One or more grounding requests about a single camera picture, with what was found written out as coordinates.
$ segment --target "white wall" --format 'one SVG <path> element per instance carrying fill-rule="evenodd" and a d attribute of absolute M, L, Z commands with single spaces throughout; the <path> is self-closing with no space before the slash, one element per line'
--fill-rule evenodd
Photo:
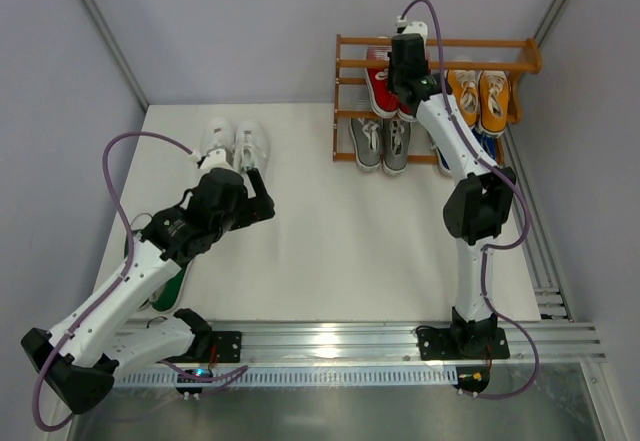
<path fill-rule="evenodd" d="M 638 6 L 640 0 L 571 0 L 542 50 L 544 69 L 523 83 L 525 119 L 514 130 L 572 308 L 596 323 L 634 412 L 640 406 Z"/>
<path fill-rule="evenodd" d="M 143 113 L 77 0 L 0 6 L 0 437 L 25 441 L 35 372 L 20 338 L 91 291 L 113 222 L 102 147 Z M 118 185 L 132 147 L 114 152 Z"/>
<path fill-rule="evenodd" d="M 410 1 L 97 0 L 149 101 L 166 104 L 329 101 L 335 35 L 390 34 Z M 550 0 L 432 1 L 448 37 L 524 38 Z"/>

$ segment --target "wooden shoe rack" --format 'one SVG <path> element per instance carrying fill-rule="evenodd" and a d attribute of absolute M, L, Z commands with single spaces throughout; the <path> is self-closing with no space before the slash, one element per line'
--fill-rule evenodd
<path fill-rule="evenodd" d="M 509 123 L 518 123 L 522 119 L 522 107 L 518 98 L 518 82 L 523 73 L 536 74 L 542 69 L 542 57 L 536 41 L 532 38 L 524 41 L 510 40 L 489 40 L 489 39 L 444 39 L 445 47 L 457 48 L 500 48 L 500 49 L 519 49 L 517 60 L 512 63 L 501 62 L 474 62 L 474 61 L 445 61 L 445 69 L 466 69 L 474 71 L 496 70 L 505 71 L 511 86 L 511 99 L 509 101 L 507 121 Z M 342 57 L 343 46 L 391 46 L 389 38 L 346 38 L 341 35 L 336 39 L 336 78 L 335 78 L 335 96 L 333 111 L 333 160 L 334 161 L 355 161 L 354 153 L 345 153 L 338 151 L 338 123 L 340 119 L 349 120 L 350 118 L 366 118 L 377 119 L 377 116 L 371 110 L 344 109 L 340 106 L 340 88 L 344 86 L 365 85 L 364 77 L 343 77 L 342 69 L 345 68 L 384 68 L 389 65 L 388 61 L 383 60 L 365 60 L 365 59 L 346 59 Z M 429 39 L 428 46 L 435 46 L 436 40 Z M 438 62 L 432 64 L 432 69 L 438 69 Z M 502 149 L 501 139 L 497 140 L 498 163 L 504 160 L 504 151 Z M 410 163 L 436 164 L 438 158 L 432 155 L 409 155 Z"/>

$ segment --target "yellow shoe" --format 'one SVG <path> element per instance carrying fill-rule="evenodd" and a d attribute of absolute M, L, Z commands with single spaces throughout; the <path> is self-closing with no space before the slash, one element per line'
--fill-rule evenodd
<path fill-rule="evenodd" d="M 503 71 L 484 71 L 480 75 L 480 105 L 482 117 L 478 130 L 487 136 L 498 137 L 507 127 L 509 80 Z"/>
<path fill-rule="evenodd" d="M 478 84 L 475 71 L 455 70 L 447 72 L 447 81 L 451 86 L 453 95 L 458 102 L 458 108 L 462 117 L 470 128 L 473 128 L 478 120 Z"/>

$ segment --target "table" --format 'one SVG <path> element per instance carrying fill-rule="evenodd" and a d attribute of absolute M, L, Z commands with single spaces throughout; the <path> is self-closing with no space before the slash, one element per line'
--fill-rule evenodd
<path fill-rule="evenodd" d="M 181 307 L 210 320 L 450 320 L 457 254 L 442 208 L 451 179 L 435 166 L 410 165 L 389 177 L 332 162 L 330 103 L 151 106 L 143 130 L 199 148 L 214 116 L 236 124 L 254 119 L 267 130 L 271 155 L 264 177 L 276 217 L 227 233 L 198 257 Z M 424 149 L 424 130 L 413 126 L 412 151 Z M 349 143 L 344 134 L 342 126 L 341 142 Z M 141 138 L 122 202 L 130 219 L 154 213 L 177 203 L 195 182 L 195 166 L 182 151 Z M 517 232 L 510 216 L 498 242 Z M 122 261 L 123 244 L 116 218 L 96 286 Z M 497 309 L 517 320 L 539 320 L 522 249 L 494 259 Z M 133 316 L 156 315 L 147 309 Z"/>

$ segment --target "gray floor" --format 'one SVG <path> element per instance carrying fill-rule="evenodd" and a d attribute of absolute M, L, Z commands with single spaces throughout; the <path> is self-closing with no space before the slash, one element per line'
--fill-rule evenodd
<path fill-rule="evenodd" d="M 530 366 L 494 366 L 487 392 L 521 386 Z M 452 387 L 243 389 L 169 402 L 168 390 L 120 390 L 78 418 L 73 441 L 604 439 L 578 365 L 542 367 L 536 385 L 507 401 L 472 400 Z M 140 417 L 114 422 L 112 417 Z"/>

